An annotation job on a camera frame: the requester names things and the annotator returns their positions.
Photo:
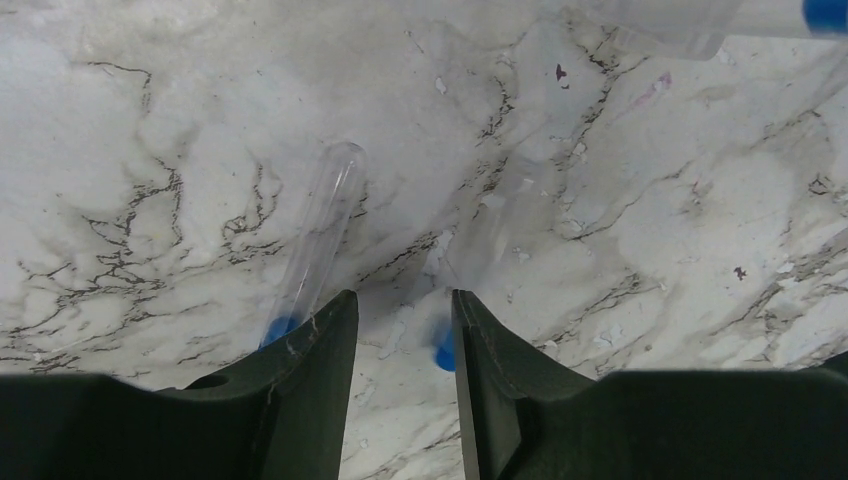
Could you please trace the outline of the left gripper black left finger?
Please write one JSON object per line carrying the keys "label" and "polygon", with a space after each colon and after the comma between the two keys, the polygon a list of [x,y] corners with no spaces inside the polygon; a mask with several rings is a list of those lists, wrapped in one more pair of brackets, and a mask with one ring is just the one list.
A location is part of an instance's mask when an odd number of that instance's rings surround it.
{"label": "left gripper black left finger", "polygon": [[5,479],[335,479],[358,333],[343,291],[312,319],[182,389],[104,374],[5,375]]}

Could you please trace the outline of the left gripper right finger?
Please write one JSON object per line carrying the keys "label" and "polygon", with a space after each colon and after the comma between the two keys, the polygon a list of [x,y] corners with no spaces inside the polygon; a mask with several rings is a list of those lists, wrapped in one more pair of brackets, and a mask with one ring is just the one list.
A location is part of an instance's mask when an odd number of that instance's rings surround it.
{"label": "left gripper right finger", "polygon": [[843,479],[847,358],[589,379],[452,294],[469,479]]}

